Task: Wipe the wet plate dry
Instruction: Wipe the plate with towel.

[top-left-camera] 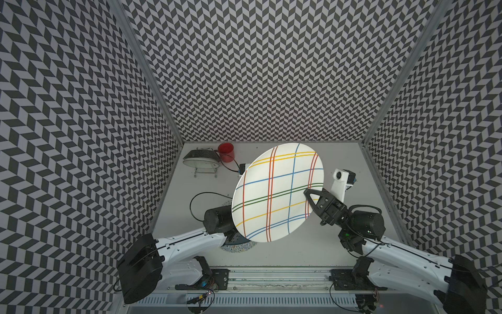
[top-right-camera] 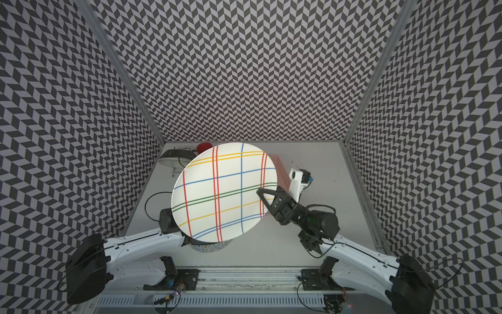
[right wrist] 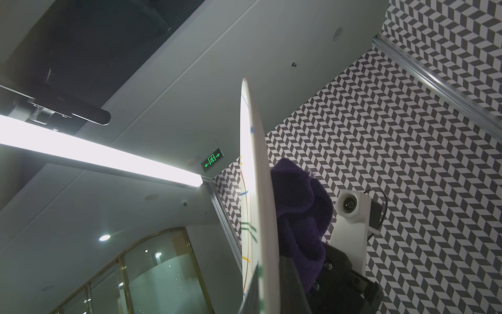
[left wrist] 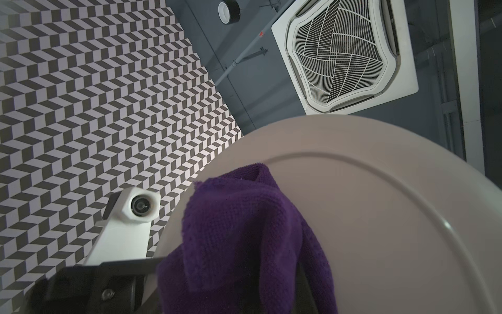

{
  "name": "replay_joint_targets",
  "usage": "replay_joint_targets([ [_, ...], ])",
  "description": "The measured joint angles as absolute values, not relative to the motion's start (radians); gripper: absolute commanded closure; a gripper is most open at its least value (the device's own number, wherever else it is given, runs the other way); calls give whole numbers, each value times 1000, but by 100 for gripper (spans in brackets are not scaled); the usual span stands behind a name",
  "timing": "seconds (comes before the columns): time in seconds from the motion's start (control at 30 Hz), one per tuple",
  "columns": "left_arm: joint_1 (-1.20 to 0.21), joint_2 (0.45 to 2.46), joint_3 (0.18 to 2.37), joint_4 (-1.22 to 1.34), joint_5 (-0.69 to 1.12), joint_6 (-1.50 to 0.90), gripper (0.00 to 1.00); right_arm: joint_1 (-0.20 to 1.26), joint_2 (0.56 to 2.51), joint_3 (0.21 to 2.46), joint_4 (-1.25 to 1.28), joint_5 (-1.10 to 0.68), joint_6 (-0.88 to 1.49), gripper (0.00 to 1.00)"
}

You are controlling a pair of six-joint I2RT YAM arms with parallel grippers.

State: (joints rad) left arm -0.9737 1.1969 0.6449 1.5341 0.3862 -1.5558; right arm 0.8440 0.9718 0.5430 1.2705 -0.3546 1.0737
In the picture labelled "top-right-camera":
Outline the plaid striped white plate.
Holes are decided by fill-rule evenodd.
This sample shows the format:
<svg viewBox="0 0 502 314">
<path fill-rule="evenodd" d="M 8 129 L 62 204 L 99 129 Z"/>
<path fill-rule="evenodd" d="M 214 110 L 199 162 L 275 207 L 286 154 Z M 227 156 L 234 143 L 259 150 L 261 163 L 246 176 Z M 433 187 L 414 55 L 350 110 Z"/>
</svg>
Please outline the plaid striped white plate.
<svg viewBox="0 0 502 314">
<path fill-rule="evenodd" d="M 265 151 L 249 143 L 221 144 L 183 169 L 172 189 L 172 214 L 193 240 L 233 240 L 268 214 L 257 189 L 277 187 L 277 172 Z"/>
</svg>

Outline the colourful squiggle pattern plate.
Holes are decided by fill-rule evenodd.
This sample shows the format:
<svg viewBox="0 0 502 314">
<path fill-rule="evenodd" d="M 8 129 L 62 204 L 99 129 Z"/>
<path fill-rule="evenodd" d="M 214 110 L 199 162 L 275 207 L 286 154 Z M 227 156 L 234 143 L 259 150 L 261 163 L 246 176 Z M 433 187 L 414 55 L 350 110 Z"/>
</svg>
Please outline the colourful squiggle pattern plate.
<svg viewBox="0 0 502 314">
<path fill-rule="evenodd" d="M 200 253 L 213 253 L 226 248 L 231 242 L 231 240 L 216 243 L 195 242 L 191 243 L 190 247 Z"/>
</svg>

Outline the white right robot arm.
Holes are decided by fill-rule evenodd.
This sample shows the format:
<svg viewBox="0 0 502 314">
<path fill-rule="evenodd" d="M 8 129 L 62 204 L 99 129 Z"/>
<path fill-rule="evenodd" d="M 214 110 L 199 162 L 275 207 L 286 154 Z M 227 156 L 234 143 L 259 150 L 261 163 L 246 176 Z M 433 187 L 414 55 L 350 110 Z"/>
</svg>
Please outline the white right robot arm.
<svg viewBox="0 0 502 314">
<path fill-rule="evenodd" d="M 378 298 L 395 313 L 430 313 L 435 285 L 417 259 L 385 255 L 339 235 L 332 206 L 302 206 L 282 189 L 260 188 L 256 193 L 280 225 L 300 227 L 299 239 L 307 252 L 344 264 L 331 275 L 338 286 Z"/>
</svg>

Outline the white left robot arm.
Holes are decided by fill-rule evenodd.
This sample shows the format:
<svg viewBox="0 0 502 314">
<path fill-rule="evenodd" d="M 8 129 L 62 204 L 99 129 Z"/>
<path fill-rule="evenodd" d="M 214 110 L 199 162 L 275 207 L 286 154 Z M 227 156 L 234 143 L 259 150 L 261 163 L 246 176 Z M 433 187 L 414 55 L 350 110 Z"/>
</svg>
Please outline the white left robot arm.
<svg viewBox="0 0 502 314">
<path fill-rule="evenodd" d="M 134 235 L 105 239 L 101 234 L 86 237 L 65 264 L 67 303 L 81 304 L 101 294 L 118 278 L 124 265 L 144 256 L 188 244 L 173 214 L 164 209 L 159 228 Z"/>
</svg>

